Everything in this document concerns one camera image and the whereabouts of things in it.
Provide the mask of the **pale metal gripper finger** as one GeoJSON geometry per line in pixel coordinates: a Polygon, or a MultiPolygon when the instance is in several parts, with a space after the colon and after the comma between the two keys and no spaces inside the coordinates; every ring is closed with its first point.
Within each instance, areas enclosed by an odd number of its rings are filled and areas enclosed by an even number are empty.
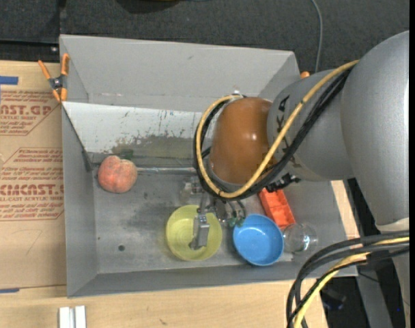
{"type": "Polygon", "coordinates": [[[191,249],[197,250],[199,248],[199,226],[201,225],[199,216],[196,216],[193,221],[193,232],[191,249]]]}
{"type": "Polygon", "coordinates": [[[199,225],[197,226],[197,245],[199,247],[205,247],[208,243],[210,225],[205,215],[199,215],[198,222],[199,225]]]}

